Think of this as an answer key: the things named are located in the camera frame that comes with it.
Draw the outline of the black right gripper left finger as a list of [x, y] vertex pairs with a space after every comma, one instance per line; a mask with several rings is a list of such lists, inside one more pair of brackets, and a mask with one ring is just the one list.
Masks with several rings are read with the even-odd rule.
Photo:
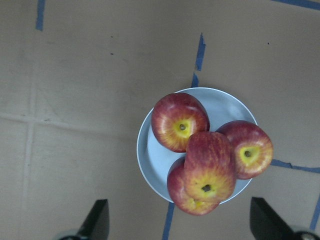
[[110, 232], [109, 202], [98, 199], [75, 234], [60, 237], [60, 240], [107, 240]]

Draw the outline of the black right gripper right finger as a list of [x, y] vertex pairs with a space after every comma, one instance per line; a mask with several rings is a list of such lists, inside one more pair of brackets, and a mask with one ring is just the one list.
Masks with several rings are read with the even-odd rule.
[[250, 231], [256, 240], [318, 240], [311, 230], [289, 226], [262, 197], [252, 197]]

